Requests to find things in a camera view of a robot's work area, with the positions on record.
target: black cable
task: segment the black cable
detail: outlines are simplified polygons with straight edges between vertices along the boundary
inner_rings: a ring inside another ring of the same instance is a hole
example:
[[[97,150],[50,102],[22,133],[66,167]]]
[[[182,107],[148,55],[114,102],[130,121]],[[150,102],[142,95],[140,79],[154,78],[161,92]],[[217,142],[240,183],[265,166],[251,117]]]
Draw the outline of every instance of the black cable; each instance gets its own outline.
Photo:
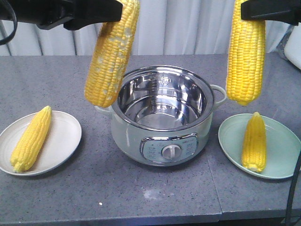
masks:
[[[13,37],[15,36],[16,31],[17,31],[18,22],[17,22],[16,13],[15,13],[14,9],[12,8],[12,6],[10,5],[10,3],[7,0],[0,0],[0,4],[3,5],[3,7],[10,13],[10,15],[12,16],[13,22],[14,22],[14,29],[11,32],[11,34],[9,36],[5,37],[4,39],[0,40],[0,45],[4,45],[4,44],[8,43],[9,41],[11,41],[13,39]]]
[[[293,205],[293,196],[295,193],[296,183],[298,179],[298,175],[301,168],[301,151],[299,153],[299,157],[295,166],[295,170],[293,172],[293,178],[291,181],[290,191],[288,193],[287,204],[286,204],[286,213],[285,213],[285,226],[291,225],[291,214],[292,214],[292,205]]]

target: silver knob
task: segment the silver knob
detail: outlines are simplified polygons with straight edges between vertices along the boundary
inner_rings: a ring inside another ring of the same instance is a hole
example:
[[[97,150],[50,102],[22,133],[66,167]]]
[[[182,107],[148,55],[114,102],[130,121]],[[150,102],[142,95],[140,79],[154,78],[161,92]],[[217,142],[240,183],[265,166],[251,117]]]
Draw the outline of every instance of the silver knob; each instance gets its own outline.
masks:
[[[178,145],[167,145],[162,149],[162,156],[169,160],[178,158],[181,153],[181,147]]]

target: white curtain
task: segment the white curtain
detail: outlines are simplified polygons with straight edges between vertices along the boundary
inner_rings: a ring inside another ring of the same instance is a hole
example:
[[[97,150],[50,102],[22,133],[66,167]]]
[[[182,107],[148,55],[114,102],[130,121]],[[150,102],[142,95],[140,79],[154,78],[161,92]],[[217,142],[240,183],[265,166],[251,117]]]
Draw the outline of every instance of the white curtain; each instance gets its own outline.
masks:
[[[140,0],[133,55],[222,54],[228,52],[234,0]],[[0,21],[0,38],[12,31]],[[275,51],[289,25],[267,21],[267,52]],[[0,56],[92,55],[101,24],[77,31],[62,25],[40,30],[18,23],[14,39]]]

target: green plate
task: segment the green plate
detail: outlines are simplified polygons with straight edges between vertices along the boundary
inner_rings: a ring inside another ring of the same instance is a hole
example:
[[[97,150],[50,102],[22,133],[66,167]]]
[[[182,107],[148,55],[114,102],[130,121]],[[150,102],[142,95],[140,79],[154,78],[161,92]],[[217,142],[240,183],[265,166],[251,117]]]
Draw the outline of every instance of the green plate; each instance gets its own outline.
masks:
[[[241,151],[246,125],[252,114],[237,114],[227,118],[219,127],[218,139],[230,161],[241,170],[256,177],[283,179],[293,175],[301,150],[299,138],[280,122],[262,116],[267,136],[267,165],[260,172],[252,172],[241,165]]]

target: pot rim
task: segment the pot rim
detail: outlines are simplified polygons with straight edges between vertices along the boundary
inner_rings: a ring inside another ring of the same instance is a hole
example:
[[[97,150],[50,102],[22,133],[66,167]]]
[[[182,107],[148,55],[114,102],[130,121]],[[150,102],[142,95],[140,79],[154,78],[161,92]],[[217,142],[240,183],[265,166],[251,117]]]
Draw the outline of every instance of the pot rim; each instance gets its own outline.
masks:
[[[204,122],[209,116],[211,116],[213,110],[214,110],[214,103],[215,103],[215,99],[214,99],[214,93],[213,90],[210,86],[210,84],[205,81],[203,78],[201,78],[198,74],[189,71],[187,69],[178,67],[178,66],[172,66],[172,65],[151,65],[151,66],[146,66],[146,67],[141,67],[141,68],[137,68],[135,70],[132,70],[128,73],[126,73],[124,75],[123,78],[123,82],[121,85],[121,88],[129,81],[131,81],[132,79],[140,76],[140,74],[136,75],[135,74],[139,71],[142,70],[151,70],[151,69],[156,69],[156,68],[168,68],[168,69],[175,69],[175,70],[179,70],[182,73],[186,73],[189,76],[191,76],[190,78],[196,83],[196,84],[200,84],[203,83],[205,84],[205,86],[208,88],[209,92],[210,92],[210,98],[211,98],[211,106],[209,106],[210,109],[207,109],[206,106],[206,112],[205,114],[201,114],[200,117],[198,117],[195,121],[191,122],[191,123],[187,123],[185,125],[179,126],[179,127],[175,127],[175,128],[169,128],[169,129],[158,129],[158,128],[154,128],[154,127],[150,127],[150,126],[145,126],[142,124],[139,124],[133,120],[131,120],[130,118],[128,118],[120,109],[119,105],[118,105],[118,101],[119,98],[117,98],[117,100],[112,104],[112,108],[114,110],[114,112],[119,116],[119,118],[121,118],[122,120],[124,120],[125,122],[129,123],[132,126],[138,127],[140,129],[145,129],[145,130],[149,130],[149,131],[157,131],[157,132],[176,132],[176,131],[181,131],[181,130],[185,130],[185,129],[189,129],[192,127],[195,127],[199,124],[201,124],[202,122]]]

